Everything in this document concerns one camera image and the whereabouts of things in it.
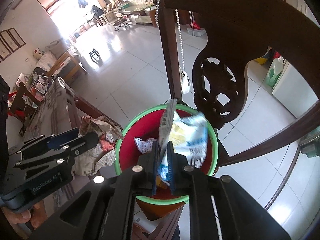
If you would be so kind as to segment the person's left hand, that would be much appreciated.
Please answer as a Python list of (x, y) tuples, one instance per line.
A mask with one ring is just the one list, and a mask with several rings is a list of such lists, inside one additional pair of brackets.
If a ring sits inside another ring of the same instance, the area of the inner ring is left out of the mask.
[(33, 213), (25, 210), (22, 213), (14, 213), (7, 207), (1, 208), (10, 224), (24, 224), (30, 222), (34, 229), (38, 228), (46, 219), (47, 214), (41, 202), (33, 206)]

